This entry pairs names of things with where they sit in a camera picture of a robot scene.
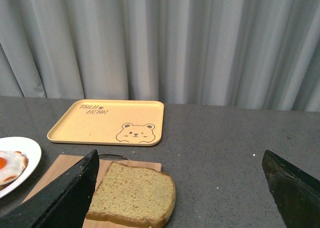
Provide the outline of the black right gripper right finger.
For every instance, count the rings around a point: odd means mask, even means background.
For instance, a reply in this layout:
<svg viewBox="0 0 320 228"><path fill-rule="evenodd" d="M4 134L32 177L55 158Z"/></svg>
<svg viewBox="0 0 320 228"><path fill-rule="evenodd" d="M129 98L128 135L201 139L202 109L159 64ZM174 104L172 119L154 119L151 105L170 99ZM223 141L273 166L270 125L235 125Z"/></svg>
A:
<svg viewBox="0 0 320 228"><path fill-rule="evenodd" d="M320 181L270 150L262 168L282 220L287 228L320 226Z"/></svg>

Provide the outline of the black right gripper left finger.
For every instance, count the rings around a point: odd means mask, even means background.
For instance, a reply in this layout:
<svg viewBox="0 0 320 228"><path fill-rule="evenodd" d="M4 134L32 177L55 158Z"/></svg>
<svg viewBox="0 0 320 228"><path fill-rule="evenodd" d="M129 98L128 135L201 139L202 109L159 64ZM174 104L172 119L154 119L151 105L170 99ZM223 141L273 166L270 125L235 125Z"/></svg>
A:
<svg viewBox="0 0 320 228"><path fill-rule="evenodd" d="M0 218L2 228L81 228L100 161L92 150L30 199Z"/></svg>

